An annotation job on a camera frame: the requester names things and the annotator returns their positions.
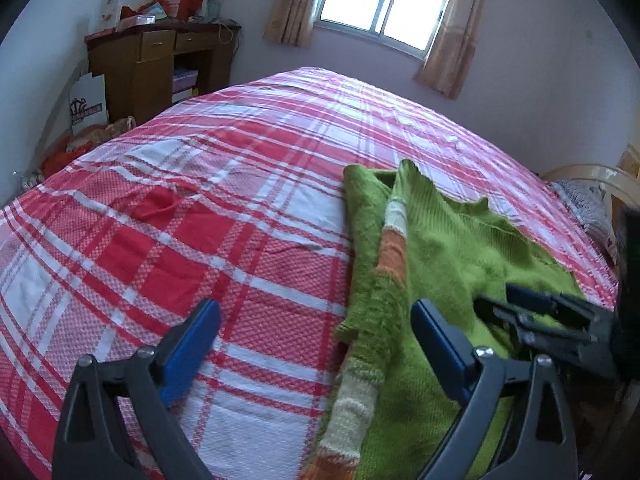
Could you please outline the red bag on floor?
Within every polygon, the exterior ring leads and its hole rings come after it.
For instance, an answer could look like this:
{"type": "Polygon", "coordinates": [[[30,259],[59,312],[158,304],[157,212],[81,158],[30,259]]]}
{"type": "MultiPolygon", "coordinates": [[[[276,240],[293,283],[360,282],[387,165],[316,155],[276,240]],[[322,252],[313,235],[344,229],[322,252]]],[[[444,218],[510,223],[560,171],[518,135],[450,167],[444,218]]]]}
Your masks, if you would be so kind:
{"type": "Polygon", "coordinates": [[[43,159],[40,171],[45,179],[53,176],[73,160],[85,155],[108,138],[105,128],[89,127],[74,136],[68,134],[43,159]]]}

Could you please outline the red plaid bed sheet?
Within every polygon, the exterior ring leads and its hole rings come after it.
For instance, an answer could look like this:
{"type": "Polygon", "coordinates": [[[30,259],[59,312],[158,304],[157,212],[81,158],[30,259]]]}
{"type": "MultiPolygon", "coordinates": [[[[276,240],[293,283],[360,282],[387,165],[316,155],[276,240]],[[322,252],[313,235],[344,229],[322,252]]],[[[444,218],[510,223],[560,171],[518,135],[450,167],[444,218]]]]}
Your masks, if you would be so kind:
{"type": "Polygon", "coordinates": [[[410,159],[501,214],[612,306],[617,282],[559,197],[424,106],[322,70],[183,102],[1,211],[1,430],[50,477],[76,360],[130,356],[203,298],[222,326],[180,424],[221,479],[294,479],[340,367],[352,241],[343,171],[410,159]]]}

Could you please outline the green striped knit sweater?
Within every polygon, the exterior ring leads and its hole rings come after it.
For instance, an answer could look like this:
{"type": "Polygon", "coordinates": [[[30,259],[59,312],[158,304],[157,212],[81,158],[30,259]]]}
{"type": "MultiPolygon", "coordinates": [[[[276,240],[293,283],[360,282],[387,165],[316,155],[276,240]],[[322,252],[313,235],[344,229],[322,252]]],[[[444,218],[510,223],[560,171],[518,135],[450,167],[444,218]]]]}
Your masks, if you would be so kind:
{"type": "Polygon", "coordinates": [[[354,245],[346,344],[329,413],[303,470],[306,479],[413,479],[445,437],[449,400],[410,327],[426,299],[479,346],[506,358],[503,330],[480,322],[478,296],[501,300],[507,284],[578,295],[574,275],[488,206],[436,188],[410,160],[396,170],[344,171],[354,245]]]}

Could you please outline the left beige curtain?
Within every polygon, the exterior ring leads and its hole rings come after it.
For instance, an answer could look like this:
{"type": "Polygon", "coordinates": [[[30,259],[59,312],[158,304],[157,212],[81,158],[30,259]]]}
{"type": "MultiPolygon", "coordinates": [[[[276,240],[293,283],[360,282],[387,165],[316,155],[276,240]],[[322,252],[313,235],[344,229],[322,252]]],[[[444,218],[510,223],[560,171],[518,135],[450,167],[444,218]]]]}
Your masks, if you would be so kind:
{"type": "Polygon", "coordinates": [[[272,44],[304,48],[310,43],[319,0],[274,0],[264,31],[272,44]]]}

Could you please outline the patterned pillow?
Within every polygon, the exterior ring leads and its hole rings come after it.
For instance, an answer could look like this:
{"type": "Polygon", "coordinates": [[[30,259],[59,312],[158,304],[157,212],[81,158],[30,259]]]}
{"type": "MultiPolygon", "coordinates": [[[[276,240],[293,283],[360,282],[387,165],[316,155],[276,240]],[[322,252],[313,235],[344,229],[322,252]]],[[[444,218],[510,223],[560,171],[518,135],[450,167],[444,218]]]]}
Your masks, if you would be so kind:
{"type": "Polygon", "coordinates": [[[617,240],[611,219],[606,213],[603,191],[597,185],[579,180],[552,181],[550,186],[574,214],[606,261],[614,266],[618,259],[617,240]]]}

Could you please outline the red gift bag on desk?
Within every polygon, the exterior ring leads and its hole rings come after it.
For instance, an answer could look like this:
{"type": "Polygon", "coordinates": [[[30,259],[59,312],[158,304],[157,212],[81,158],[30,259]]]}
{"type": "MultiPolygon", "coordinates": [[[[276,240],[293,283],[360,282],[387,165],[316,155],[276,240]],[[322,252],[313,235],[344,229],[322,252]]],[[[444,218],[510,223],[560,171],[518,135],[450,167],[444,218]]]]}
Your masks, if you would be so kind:
{"type": "Polygon", "coordinates": [[[207,0],[158,0],[170,18],[187,21],[206,14],[207,0]]]}

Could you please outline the right beige curtain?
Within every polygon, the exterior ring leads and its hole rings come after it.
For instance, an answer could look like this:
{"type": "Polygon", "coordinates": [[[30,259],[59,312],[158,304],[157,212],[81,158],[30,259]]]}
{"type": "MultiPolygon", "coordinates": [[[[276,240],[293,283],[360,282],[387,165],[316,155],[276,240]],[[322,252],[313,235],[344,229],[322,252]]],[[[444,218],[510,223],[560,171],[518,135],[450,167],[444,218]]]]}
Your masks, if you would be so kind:
{"type": "Polygon", "coordinates": [[[431,47],[414,80],[456,100],[474,58],[486,0],[448,0],[431,47]]]}

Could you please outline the cream wooden headboard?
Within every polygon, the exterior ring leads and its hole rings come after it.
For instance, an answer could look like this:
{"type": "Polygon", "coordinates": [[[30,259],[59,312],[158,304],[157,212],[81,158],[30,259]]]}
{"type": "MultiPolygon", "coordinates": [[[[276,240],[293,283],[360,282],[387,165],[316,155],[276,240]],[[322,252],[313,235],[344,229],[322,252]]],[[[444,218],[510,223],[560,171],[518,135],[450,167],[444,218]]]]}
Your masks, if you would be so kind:
{"type": "Polygon", "coordinates": [[[613,218],[617,204],[639,207],[639,151],[628,144],[615,167],[597,164],[575,164],[551,170],[546,181],[572,180],[595,184],[604,193],[605,207],[613,218]]]}

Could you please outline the brown wooden desk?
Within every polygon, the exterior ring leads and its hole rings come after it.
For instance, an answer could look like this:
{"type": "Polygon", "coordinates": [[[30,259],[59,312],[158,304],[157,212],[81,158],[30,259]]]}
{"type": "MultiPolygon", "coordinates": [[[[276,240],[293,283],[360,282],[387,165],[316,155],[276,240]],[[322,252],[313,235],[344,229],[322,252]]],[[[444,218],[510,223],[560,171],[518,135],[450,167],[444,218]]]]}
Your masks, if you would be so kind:
{"type": "Polygon", "coordinates": [[[196,73],[200,96],[228,87],[241,32],[235,21],[166,21],[87,38],[89,70],[104,77],[108,119],[144,124],[167,110],[182,70],[196,73]]]}

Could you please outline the white paper bag black print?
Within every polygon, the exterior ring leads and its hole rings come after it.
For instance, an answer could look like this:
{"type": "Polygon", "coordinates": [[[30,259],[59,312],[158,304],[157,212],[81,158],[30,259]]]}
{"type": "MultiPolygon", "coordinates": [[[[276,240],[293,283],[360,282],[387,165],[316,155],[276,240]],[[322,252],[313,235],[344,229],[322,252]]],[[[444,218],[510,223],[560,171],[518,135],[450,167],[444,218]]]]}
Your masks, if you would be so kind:
{"type": "Polygon", "coordinates": [[[105,78],[103,75],[85,74],[76,81],[70,94],[70,128],[77,136],[85,128],[107,124],[105,78]]]}

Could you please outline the beige curtain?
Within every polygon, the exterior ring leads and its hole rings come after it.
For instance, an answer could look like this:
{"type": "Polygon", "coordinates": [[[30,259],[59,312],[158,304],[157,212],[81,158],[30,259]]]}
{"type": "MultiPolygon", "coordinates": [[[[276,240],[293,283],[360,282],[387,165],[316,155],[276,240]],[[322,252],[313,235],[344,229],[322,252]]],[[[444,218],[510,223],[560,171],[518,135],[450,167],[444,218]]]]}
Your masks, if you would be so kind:
{"type": "Polygon", "coordinates": [[[274,0],[264,31],[272,44],[304,48],[310,43],[319,0],[274,0]]]}
{"type": "Polygon", "coordinates": [[[486,0],[448,0],[431,47],[414,80],[456,100],[474,58],[486,0]]]}

